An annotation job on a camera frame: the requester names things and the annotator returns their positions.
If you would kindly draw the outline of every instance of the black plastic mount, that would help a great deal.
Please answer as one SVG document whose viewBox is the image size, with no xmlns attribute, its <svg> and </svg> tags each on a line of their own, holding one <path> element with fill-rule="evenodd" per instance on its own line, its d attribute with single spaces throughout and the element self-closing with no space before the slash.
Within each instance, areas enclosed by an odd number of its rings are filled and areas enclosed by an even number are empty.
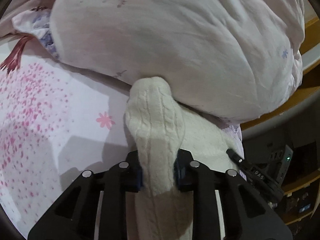
<svg viewBox="0 0 320 240">
<path fill-rule="evenodd" d="M 287 226 L 236 171 L 212 171 L 180 149 L 174 174 L 180 191 L 194 192 L 193 240 L 220 240 L 215 190 L 220 194 L 225 239 L 292 240 Z M 126 240 L 125 192 L 141 187 L 137 151 L 108 171 L 84 171 L 40 218 L 28 240 L 93 240 L 97 231 L 99 240 Z"/>
<path fill-rule="evenodd" d="M 247 176 L 248 182 L 260 192 L 265 200 L 272 203 L 279 203 L 282 200 L 284 192 L 274 179 L 256 165 L 242 159 L 234 150 L 228 149 L 227 154 Z"/>
<path fill-rule="evenodd" d="M 292 240 L 289 228 L 259 193 L 236 171 L 212 171 L 186 150 L 179 150 L 175 180 L 180 191 L 193 191 L 193 240 L 220 240 L 215 190 L 219 190 L 225 239 Z"/>
<path fill-rule="evenodd" d="M 31 229 L 28 240 L 92 240 L 102 191 L 99 239 L 127 239 L 125 192 L 141 187 L 137 151 L 108 171 L 84 171 Z"/>
</svg>

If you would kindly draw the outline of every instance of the pink flower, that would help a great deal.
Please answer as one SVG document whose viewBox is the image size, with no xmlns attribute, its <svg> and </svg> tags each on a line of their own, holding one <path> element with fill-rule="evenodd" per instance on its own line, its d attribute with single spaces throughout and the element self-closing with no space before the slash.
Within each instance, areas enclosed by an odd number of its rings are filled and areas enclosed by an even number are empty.
<svg viewBox="0 0 320 240">
<path fill-rule="evenodd" d="M 23 36 L 16 46 L 14 46 L 13 50 L 11 51 L 10 55 L 0 64 L 1 70 L 7 70 L 9 74 L 10 71 L 19 69 L 20 68 L 20 61 L 21 61 L 21 54 L 23 48 L 27 41 L 33 39 L 31 36 Z"/>
<path fill-rule="evenodd" d="M 114 121 L 112 121 L 112 116 L 108 116 L 107 112 L 104 112 L 104 115 L 99 113 L 100 118 L 97 118 L 96 121 L 100 123 L 100 127 L 107 127 L 109 130 L 111 129 L 111 127 L 116 124 Z"/>
</svg>

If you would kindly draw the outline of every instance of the pink flower print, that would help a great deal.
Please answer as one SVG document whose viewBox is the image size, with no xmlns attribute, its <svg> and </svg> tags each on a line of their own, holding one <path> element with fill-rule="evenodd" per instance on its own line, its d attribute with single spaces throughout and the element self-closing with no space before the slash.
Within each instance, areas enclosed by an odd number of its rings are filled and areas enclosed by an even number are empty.
<svg viewBox="0 0 320 240">
<path fill-rule="evenodd" d="M 100 123 L 100 127 L 107 127 L 109 130 L 111 129 L 111 127 L 116 124 L 114 121 L 112 121 L 112 116 L 108 116 L 107 112 L 104 112 L 104 115 L 99 113 L 100 118 L 97 118 L 96 121 Z"/>
</svg>

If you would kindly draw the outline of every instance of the pink floral bed sheet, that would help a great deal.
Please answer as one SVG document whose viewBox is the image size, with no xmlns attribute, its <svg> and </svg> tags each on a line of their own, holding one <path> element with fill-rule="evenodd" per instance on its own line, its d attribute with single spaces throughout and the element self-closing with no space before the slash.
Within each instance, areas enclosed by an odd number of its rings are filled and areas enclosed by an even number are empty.
<svg viewBox="0 0 320 240">
<path fill-rule="evenodd" d="M 0 62 L 17 43 L 0 44 Z M 81 173 L 125 159 L 129 86 L 56 63 L 33 39 L 20 68 L 0 72 L 0 203 L 27 238 L 30 229 Z"/>
</svg>

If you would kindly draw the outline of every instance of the black metal bracket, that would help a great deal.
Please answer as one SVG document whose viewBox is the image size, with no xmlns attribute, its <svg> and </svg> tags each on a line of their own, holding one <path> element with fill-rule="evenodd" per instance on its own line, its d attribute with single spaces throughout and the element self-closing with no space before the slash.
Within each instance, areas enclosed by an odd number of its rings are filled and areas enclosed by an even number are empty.
<svg viewBox="0 0 320 240">
<path fill-rule="evenodd" d="M 92 240 L 102 191 L 99 239 L 125 240 L 125 192 L 141 187 L 137 151 L 108 171 L 84 171 L 31 229 L 28 240 Z"/>
<path fill-rule="evenodd" d="M 219 190 L 226 237 L 237 240 L 292 240 L 289 228 L 259 193 L 235 170 L 212 171 L 179 150 L 175 181 L 180 191 L 194 192 L 193 240 L 220 240 L 215 190 Z"/>
</svg>

